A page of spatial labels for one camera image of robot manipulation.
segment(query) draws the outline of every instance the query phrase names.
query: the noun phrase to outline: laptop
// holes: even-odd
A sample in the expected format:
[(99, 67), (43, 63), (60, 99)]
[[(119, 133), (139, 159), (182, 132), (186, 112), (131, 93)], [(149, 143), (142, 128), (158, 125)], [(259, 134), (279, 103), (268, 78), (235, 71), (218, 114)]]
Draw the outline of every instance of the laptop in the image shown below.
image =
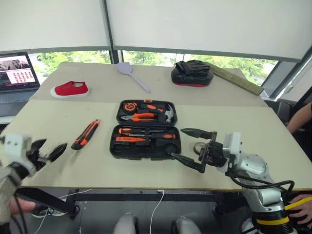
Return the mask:
[(39, 87), (27, 52), (0, 54), (0, 117), (15, 116)]

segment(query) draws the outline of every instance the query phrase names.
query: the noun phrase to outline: toolbox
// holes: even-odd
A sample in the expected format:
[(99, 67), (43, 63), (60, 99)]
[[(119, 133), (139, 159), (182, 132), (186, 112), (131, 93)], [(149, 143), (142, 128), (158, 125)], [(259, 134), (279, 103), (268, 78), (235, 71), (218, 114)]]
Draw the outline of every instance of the toolbox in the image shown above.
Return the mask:
[(110, 152), (115, 158), (173, 159), (181, 153), (175, 105), (167, 101), (124, 100), (117, 113)]

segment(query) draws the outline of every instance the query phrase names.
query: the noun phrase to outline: red shoe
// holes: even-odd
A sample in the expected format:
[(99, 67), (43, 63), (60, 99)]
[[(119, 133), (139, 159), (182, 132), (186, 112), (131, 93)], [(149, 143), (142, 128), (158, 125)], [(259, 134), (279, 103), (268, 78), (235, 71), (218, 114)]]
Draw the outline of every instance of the red shoe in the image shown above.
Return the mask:
[(85, 97), (89, 95), (89, 89), (85, 82), (70, 81), (50, 90), (55, 98)]

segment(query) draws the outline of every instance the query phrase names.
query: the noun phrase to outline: laptop keyboard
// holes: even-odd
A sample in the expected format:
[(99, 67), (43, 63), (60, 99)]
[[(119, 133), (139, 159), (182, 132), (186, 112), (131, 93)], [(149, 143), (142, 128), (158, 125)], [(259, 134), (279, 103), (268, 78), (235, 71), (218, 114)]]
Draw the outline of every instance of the laptop keyboard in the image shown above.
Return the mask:
[(14, 102), (28, 101), (28, 99), (34, 93), (35, 93), (35, 91), (33, 91), (33, 92), (0, 94), (0, 103), (14, 103)]

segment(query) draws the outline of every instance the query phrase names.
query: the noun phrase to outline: spatula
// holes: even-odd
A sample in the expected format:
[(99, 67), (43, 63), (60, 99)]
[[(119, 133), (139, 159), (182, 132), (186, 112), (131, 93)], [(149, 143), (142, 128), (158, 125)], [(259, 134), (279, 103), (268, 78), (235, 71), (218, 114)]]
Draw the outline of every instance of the spatula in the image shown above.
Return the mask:
[(139, 85), (141, 85), (141, 87), (148, 93), (151, 92), (151, 90), (145, 85), (143, 84), (143, 82), (141, 80), (139, 80), (138, 78), (136, 78), (134, 75), (132, 75), (132, 66), (130, 65), (129, 62), (120, 62), (116, 64), (116, 68), (117, 70), (125, 75), (130, 75)]

